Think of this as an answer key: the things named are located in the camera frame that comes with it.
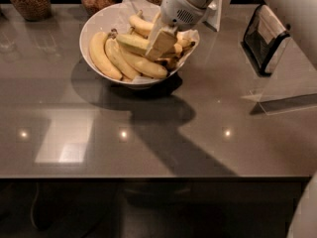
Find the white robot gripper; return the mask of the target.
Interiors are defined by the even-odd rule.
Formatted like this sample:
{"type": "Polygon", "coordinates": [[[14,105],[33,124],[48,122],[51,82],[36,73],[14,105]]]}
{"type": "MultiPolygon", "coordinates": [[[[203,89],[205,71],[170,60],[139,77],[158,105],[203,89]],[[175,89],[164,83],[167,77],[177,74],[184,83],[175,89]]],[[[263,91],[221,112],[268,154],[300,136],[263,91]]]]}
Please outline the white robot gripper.
{"type": "Polygon", "coordinates": [[[210,3],[211,0],[162,0],[160,18],[155,20],[148,35],[146,58],[156,60],[172,48],[177,41],[175,26],[194,26],[203,17],[210,3]]]}

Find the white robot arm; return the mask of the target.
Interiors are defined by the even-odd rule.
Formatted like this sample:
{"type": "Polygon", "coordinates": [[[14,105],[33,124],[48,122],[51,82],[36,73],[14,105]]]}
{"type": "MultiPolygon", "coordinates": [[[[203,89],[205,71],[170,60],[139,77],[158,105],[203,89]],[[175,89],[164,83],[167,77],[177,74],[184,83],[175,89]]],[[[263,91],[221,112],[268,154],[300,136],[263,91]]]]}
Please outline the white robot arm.
{"type": "MultiPolygon", "coordinates": [[[[206,16],[214,0],[162,0],[158,19],[150,33],[154,45],[159,30],[184,32],[206,16]]],[[[245,31],[244,44],[253,58],[261,57],[260,42],[267,53],[258,62],[266,72],[279,49],[281,36],[289,34],[283,53],[268,73],[264,88],[252,96],[261,106],[278,105],[316,96],[317,82],[317,0],[264,0],[245,31]]]]}

